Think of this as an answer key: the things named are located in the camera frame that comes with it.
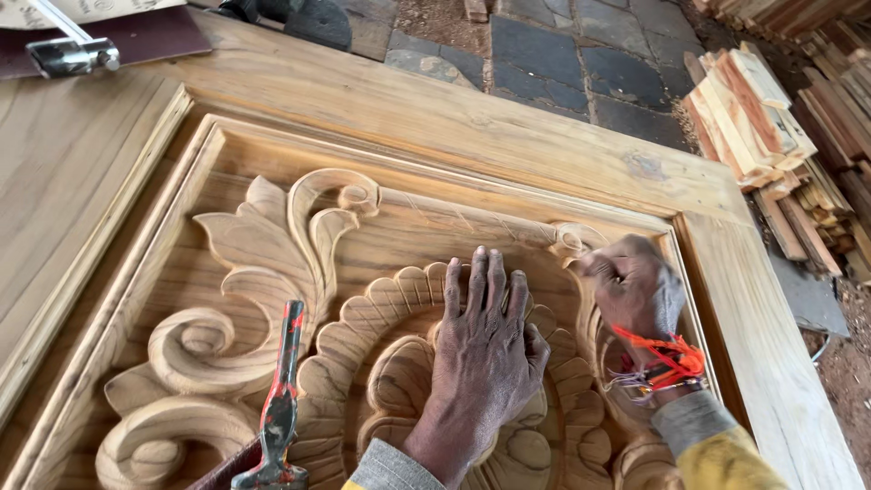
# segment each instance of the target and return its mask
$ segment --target right hand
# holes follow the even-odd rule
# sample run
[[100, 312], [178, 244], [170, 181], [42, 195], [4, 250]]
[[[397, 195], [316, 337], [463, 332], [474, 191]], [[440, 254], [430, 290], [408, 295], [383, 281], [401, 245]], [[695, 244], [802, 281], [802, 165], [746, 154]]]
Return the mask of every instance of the right hand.
[[684, 307], [684, 290], [650, 240], [627, 235], [570, 267], [596, 278], [596, 303], [606, 323], [641, 337], [672, 340]]

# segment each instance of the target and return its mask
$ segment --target sandpaper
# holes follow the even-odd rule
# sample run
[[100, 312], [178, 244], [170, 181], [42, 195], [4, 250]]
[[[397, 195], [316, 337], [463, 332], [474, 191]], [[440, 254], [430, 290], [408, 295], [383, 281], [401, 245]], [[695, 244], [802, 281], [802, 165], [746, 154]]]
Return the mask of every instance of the sandpaper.
[[[108, 37], [118, 48], [121, 65], [212, 50], [185, 5], [91, 22], [81, 27], [91, 37]], [[60, 29], [0, 29], [0, 79], [38, 77], [39, 71], [24, 45], [58, 37], [65, 37]]]

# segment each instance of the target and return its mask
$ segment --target left hand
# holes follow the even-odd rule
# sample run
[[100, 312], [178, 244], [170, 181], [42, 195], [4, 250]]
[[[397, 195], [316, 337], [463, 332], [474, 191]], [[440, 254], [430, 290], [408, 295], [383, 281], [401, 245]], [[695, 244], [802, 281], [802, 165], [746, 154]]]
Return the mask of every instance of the left hand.
[[526, 275], [511, 274], [503, 313], [502, 254], [479, 247], [472, 256], [468, 301], [460, 305], [462, 264], [453, 258], [444, 289], [444, 318], [433, 366], [432, 394], [402, 451], [444, 486], [463, 476], [541, 387], [550, 346], [535, 325], [525, 323]]

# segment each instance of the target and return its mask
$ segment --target yellow sleeve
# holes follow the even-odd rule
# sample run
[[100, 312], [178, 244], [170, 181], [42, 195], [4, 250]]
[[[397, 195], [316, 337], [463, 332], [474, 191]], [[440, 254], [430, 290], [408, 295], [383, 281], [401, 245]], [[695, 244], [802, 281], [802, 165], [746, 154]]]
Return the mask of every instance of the yellow sleeve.
[[678, 456], [686, 490], [787, 490], [740, 426], [687, 447]]

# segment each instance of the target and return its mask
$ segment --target metal clamp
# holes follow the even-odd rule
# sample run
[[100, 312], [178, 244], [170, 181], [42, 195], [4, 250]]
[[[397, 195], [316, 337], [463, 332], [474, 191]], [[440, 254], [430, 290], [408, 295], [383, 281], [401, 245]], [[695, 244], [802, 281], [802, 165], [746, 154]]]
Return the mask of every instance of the metal clamp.
[[30, 0], [41, 14], [68, 37], [28, 43], [24, 48], [45, 78], [74, 77], [104, 67], [121, 66], [118, 48], [107, 37], [94, 39], [48, 0]]

